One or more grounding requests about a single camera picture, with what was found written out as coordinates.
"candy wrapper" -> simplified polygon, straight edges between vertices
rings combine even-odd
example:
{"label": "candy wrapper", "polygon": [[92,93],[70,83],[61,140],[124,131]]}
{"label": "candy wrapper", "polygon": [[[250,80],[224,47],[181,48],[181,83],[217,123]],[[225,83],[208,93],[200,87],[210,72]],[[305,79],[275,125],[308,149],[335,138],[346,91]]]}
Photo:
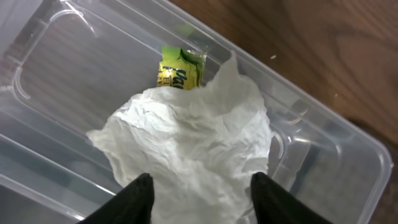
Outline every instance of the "candy wrapper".
{"label": "candy wrapper", "polygon": [[162,47],[157,86],[191,90],[199,86],[205,70],[206,54],[180,47]]}

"white tissue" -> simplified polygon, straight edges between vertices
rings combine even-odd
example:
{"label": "white tissue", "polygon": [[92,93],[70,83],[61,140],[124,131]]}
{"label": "white tissue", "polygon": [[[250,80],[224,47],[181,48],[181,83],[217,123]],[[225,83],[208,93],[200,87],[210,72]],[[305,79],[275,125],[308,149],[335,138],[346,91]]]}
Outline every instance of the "white tissue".
{"label": "white tissue", "polygon": [[153,176],[153,224],[231,224],[251,206],[252,174],[267,173],[272,131],[233,53],[206,87],[148,89],[87,135],[122,186]]}

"small packet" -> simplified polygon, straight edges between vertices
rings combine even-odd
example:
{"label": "small packet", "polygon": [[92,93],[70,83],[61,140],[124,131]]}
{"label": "small packet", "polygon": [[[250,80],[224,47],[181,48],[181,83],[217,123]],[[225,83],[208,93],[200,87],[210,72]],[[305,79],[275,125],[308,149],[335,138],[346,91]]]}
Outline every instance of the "small packet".
{"label": "small packet", "polygon": [[162,47],[157,86],[191,90],[199,86],[205,69],[206,54],[180,47]]}

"brown wood surface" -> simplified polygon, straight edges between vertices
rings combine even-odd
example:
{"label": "brown wood surface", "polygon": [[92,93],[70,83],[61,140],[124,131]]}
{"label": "brown wood surface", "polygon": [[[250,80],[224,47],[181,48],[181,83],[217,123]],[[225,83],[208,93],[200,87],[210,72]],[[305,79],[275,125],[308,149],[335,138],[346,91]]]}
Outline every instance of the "brown wood surface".
{"label": "brown wood surface", "polygon": [[[398,1],[171,1],[337,113],[378,133],[397,161]],[[372,223],[398,220],[397,183],[394,170]]]}

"plastic container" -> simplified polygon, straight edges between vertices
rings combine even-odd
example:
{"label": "plastic container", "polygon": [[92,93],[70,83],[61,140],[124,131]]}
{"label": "plastic container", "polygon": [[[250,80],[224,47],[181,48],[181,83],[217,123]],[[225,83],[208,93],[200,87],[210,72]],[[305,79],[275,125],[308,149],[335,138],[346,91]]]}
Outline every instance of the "plastic container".
{"label": "plastic container", "polygon": [[156,86],[161,46],[207,51],[205,80],[234,50],[277,133],[269,175],[333,223],[369,221],[391,174],[386,148],[173,4],[43,0],[23,11],[31,0],[8,2],[0,8],[1,185],[82,219],[120,190],[85,133]]}

